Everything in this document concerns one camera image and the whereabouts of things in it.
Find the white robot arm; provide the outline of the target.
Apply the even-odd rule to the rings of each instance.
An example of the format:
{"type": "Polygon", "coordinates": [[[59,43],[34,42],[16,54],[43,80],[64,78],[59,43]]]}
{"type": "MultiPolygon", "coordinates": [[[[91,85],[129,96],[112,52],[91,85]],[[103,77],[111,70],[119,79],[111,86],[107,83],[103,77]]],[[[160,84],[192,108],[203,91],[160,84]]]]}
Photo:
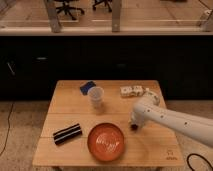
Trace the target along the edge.
{"type": "Polygon", "coordinates": [[[145,89],[133,105],[131,129],[137,130],[151,120],[213,148],[213,119],[162,108],[159,103],[159,96],[145,89]]]}

